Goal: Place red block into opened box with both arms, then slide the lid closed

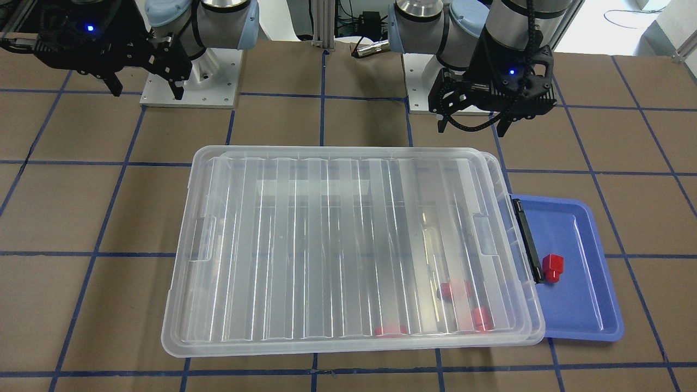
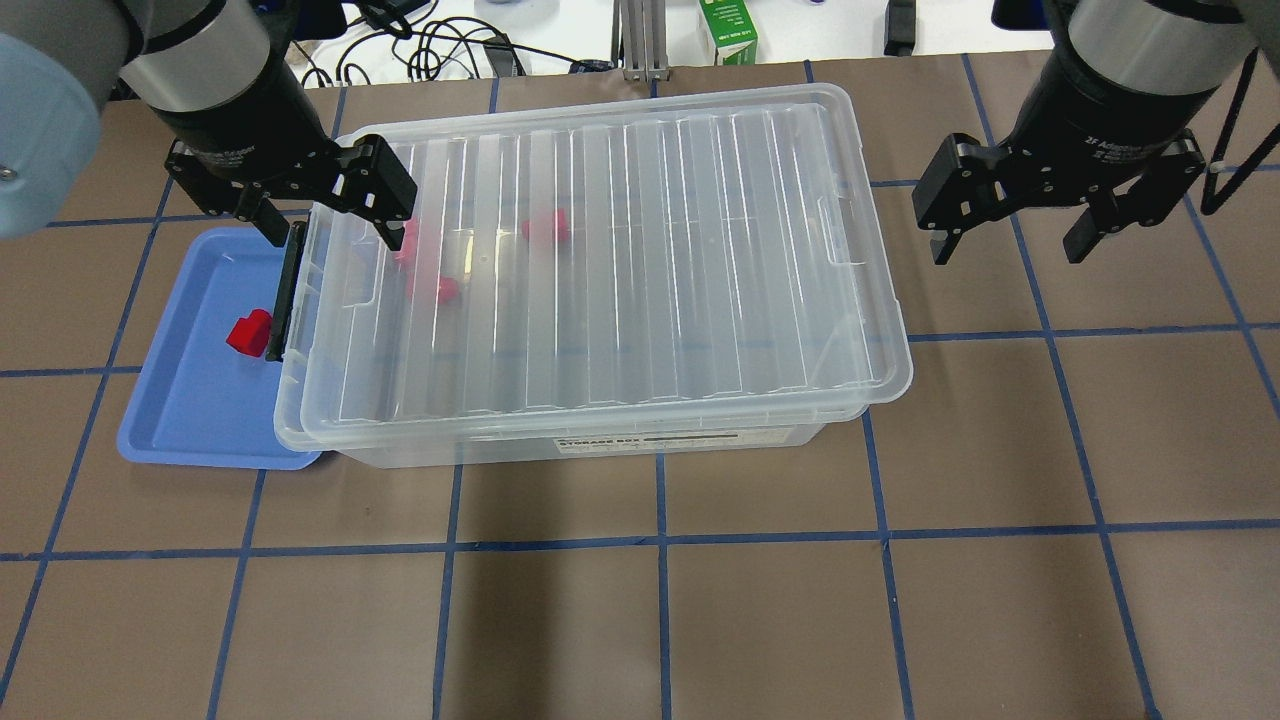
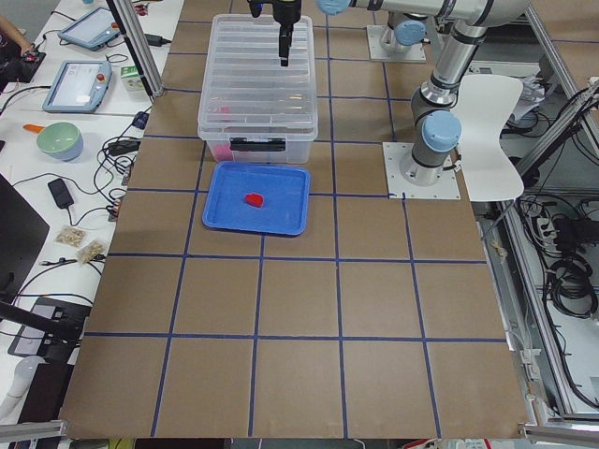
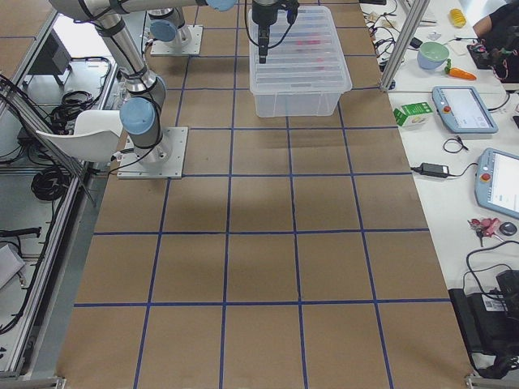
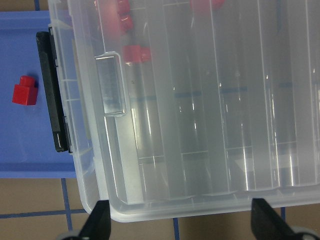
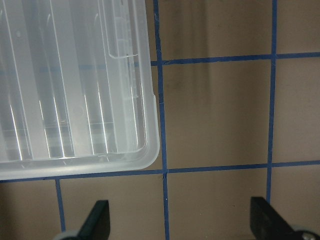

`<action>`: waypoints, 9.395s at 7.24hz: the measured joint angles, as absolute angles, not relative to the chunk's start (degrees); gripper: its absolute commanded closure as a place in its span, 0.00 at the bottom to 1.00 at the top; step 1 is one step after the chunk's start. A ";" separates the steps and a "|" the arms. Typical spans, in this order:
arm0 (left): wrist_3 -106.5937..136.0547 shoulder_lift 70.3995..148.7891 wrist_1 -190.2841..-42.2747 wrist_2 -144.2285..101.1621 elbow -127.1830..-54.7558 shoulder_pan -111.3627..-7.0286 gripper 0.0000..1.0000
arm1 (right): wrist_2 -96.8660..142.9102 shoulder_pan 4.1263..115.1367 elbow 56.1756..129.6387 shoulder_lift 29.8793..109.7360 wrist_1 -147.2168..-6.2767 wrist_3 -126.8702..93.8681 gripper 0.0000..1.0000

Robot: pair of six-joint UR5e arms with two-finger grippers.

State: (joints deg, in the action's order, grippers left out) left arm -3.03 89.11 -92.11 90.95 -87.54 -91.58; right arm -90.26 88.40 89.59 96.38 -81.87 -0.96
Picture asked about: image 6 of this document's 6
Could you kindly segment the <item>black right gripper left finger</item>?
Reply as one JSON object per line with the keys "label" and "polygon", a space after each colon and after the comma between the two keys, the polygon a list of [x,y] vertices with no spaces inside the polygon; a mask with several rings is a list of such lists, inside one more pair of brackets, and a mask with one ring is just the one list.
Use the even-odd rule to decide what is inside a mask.
{"label": "black right gripper left finger", "polygon": [[108,200],[98,200],[77,233],[78,240],[108,240],[111,232]]}

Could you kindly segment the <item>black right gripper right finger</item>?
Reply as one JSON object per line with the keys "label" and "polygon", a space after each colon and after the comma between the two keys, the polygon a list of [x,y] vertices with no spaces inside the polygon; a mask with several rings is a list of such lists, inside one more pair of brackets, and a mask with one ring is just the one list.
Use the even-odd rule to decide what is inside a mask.
{"label": "black right gripper right finger", "polygon": [[250,230],[256,240],[303,240],[303,234],[295,231],[260,196],[250,199]]}

